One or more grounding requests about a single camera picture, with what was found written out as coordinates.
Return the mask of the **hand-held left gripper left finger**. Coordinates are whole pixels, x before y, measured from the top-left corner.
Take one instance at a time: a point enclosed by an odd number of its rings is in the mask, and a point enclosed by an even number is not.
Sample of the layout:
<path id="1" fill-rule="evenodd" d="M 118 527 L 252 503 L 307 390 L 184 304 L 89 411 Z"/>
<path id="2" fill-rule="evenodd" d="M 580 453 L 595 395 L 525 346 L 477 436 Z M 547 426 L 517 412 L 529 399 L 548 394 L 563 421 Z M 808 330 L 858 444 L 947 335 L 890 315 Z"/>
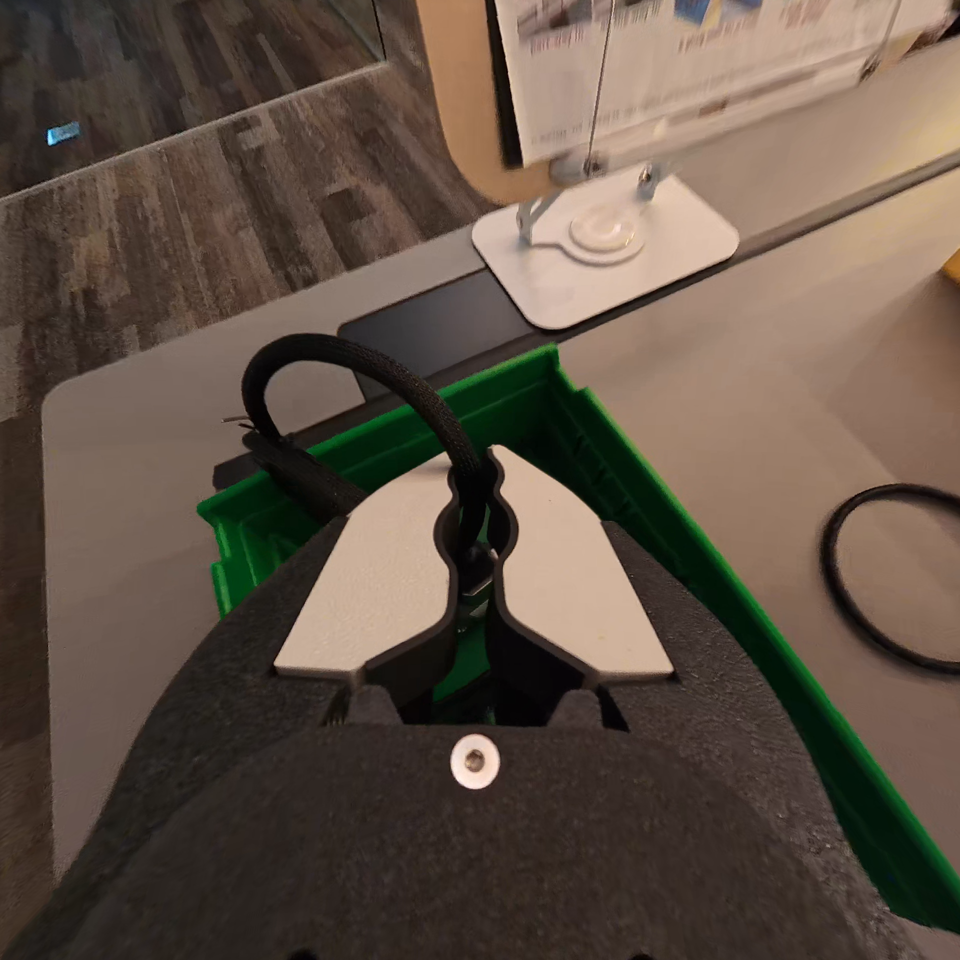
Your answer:
<path id="1" fill-rule="evenodd" d="M 438 682 L 454 656 L 459 496 L 414 468 L 346 518 L 273 666 L 341 682 Z"/>

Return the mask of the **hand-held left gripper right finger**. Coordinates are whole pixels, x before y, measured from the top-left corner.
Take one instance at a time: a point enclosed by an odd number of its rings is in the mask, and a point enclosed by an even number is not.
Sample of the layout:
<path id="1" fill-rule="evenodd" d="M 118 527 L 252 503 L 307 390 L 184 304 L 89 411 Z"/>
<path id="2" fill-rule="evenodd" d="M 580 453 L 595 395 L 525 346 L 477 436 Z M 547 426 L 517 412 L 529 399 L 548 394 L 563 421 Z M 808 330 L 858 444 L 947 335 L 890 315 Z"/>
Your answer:
<path id="1" fill-rule="evenodd" d="M 599 515 L 508 447 L 487 453 L 507 521 L 494 578 L 504 623 L 584 687 L 670 677 L 674 665 Z"/>

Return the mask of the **green plastic bin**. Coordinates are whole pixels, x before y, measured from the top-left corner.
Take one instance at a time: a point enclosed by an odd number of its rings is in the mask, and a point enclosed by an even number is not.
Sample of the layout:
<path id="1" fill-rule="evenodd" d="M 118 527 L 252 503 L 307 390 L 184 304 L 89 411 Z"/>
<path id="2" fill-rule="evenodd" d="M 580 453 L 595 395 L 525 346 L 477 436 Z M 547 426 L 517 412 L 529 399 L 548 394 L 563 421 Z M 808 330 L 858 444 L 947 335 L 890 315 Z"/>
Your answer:
<path id="1" fill-rule="evenodd" d="M 846 838 L 894 913 L 958 934 L 958 875 L 846 718 L 663 479 L 590 389 L 577 389 L 554 344 L 440 390 L 474 445 L 509 447 L 618 523 L 690 590 L 750 655 L 798 728 Z M 408 406 L 299 443 L 373 491 L 441 452 Z M 214 468 L 198 515 L 220 558 L 210 567 L 220 618 L 320 529 L 258 467 Z"/>

